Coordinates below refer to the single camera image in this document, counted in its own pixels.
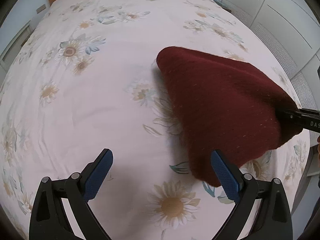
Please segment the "white wardrobe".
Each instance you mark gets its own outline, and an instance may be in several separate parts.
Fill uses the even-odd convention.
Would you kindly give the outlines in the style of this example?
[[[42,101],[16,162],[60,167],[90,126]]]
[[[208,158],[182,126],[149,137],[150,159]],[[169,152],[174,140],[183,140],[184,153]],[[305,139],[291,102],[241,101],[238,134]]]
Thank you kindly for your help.
[[[294,77],[319,51],[319,22],[304,0],[223,0]]]

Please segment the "white radiator cover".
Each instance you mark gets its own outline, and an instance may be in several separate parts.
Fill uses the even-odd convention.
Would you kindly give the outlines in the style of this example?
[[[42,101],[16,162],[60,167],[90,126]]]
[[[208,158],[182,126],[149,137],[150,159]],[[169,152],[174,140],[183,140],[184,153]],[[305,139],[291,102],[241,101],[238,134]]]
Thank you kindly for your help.
[[[27,22],[19,32],[13,37],[6,48],[1,53],[1,67],[7,72],[13,63],[15,57],[18,55],[23,45],[32,34],[30,21]]]

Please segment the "wall socket plate left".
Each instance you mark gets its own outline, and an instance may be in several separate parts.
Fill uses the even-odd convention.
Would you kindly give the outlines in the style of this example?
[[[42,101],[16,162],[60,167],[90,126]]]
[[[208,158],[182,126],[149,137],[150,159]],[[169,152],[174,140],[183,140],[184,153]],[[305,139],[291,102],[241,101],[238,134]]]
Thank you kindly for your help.
[[[39,14],[39,13],[41,13],[42,11],[44,11],[46,8],[47,8],[46,5],[43,4],[43,5],[41,5],[40,7],[38,7],[38,8],[36,9],[36,13]]]

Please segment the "dark red knit sweater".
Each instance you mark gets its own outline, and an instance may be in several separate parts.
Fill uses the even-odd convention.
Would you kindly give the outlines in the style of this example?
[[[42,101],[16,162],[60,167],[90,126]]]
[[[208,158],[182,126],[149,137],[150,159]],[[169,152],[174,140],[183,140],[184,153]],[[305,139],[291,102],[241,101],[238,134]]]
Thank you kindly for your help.
[[[156,62],[198,180],[220,186],[213,150],[241,167],[302,132],[280,117],[297,110],[294,100],[250,63],[182,47],[162,49]]]

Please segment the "wooden nightstand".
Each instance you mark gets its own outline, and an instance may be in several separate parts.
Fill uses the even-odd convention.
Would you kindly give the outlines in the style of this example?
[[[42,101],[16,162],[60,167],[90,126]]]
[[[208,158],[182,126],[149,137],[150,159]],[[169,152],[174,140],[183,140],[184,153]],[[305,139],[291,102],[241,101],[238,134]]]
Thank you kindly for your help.
[[[231,7],[225,3],[223,0],[214,0],[216,2],[216,4],[218,4],[222,9],[224,9],[225,11],[231,13],[232,9]]]

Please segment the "pink floral bed cover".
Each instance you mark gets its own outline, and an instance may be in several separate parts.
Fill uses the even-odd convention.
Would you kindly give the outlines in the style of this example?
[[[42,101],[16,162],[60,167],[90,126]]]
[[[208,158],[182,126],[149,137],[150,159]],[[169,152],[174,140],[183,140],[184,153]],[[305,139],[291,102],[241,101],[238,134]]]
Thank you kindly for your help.
[[[1,86],[1,206],[23,239],[40,180],[114,163],[91,209],[113,239],[211,239],[233,204],[189,170],[156,56],[247,61],[295,102],[261,40],[213,0],[56,0]]]

